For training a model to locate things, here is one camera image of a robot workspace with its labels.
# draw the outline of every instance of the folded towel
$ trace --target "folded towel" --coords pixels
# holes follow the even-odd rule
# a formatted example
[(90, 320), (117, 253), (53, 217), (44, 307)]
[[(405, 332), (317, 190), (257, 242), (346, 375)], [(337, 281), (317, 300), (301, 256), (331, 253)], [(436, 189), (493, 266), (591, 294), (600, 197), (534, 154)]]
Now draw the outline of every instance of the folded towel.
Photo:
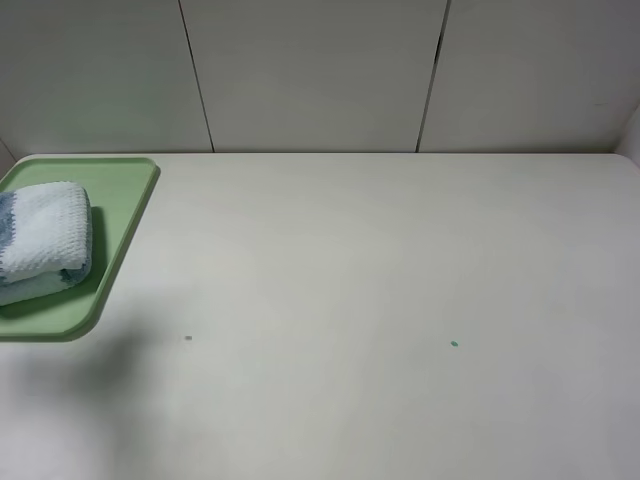
[(91, 268), (91, 206), (72, 182), (0, 193), (0, 305), (80, 283)]

